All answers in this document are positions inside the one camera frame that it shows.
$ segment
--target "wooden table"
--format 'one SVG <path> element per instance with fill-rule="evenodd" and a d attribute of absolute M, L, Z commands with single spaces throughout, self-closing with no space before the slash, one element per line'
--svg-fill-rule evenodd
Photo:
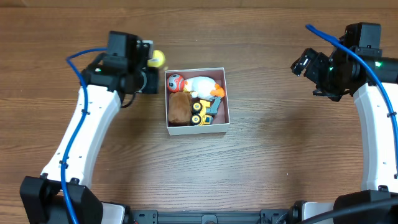
<path fill-rule="evenodd" d="M 332 51 L 306 23 L 335 36 L 355 22 L 381 23 L 384 55 L 398 56 L 397 9 L 2 8 L 0 21 L 0 223 L 27 223 L 19 186 L 39 176 L 75 109 L 79 85 L 65 57 L 106 46 L 109 30 L 154 40 L 169 69 L 226 70 L 226 134 L 170 137 L 163 85 L 115 117 L 92 191 L 133 209 L 288 208 L 359 191 L 353 99 L 313 97 L 314 84 L 290 65 L 307 47 Z M 84 68 L 94 56 L 74 62 Z"/>

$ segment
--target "black wheel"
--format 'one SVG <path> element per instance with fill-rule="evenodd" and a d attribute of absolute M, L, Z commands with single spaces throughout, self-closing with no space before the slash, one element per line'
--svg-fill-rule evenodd
<path fill-rule="evenodd" d="M 193 115 L 191 117 L 191 124 L 192 125 L 198 125 L 201 122 L 201 117 L 199 115 Z"/>
<path fill-rule="evenodd" d="M 201 103 L 194 103 L 192 105 L 192 112 L 193 113 L 199 113 L 201 111 L 202 105 Z"/>

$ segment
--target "red ball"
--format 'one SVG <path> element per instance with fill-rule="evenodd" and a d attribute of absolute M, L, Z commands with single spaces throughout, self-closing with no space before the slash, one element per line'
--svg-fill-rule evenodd
<path fill-rule="evenodd" d="M 176 93 L 184 89 L 185 82 L 179 74 L 173 74 L 167 79 L 167 88 L 172 92 Z"/>

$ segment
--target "yellow toy truck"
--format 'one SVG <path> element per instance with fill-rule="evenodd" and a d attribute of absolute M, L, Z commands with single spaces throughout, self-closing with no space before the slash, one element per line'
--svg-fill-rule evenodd
<path fill-rule="evenodd" d="M 217 114 L 221 103 L 221 97 L 216 97 L 213 104 L 206 100 L 200 100 L 192 105 L 192 125 L 208 125 L 213 122 L 213 115 Z"/>

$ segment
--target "white box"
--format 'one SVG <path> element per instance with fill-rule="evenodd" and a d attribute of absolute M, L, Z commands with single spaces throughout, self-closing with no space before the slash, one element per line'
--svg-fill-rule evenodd
<path fill-rule="evenodd" d="M 224 68 L 200 68 L 188 70 L 169 70 L 165 71 L 165 86 L 167 86 L 167 78 L 173 74 L 179 74 L 184 79 L 204 76 L 210 77 L 216 81 L 224 90 L 225 96 L 221 99 L 221 104 L 218 107 L 218 113 L 214 116 L 213 123 L 203 126 L 172 126 L 169 123 L 169 96 L 171 92 L 165 88 L 166 94 L 166 125 L 170 135 L 181 134 L 201 134 L 201 133 L 222 133 L 226 132 L 229 127 L 229 108 L 228 108 L 228 93 L 226 89 L 225 72 Z"/>

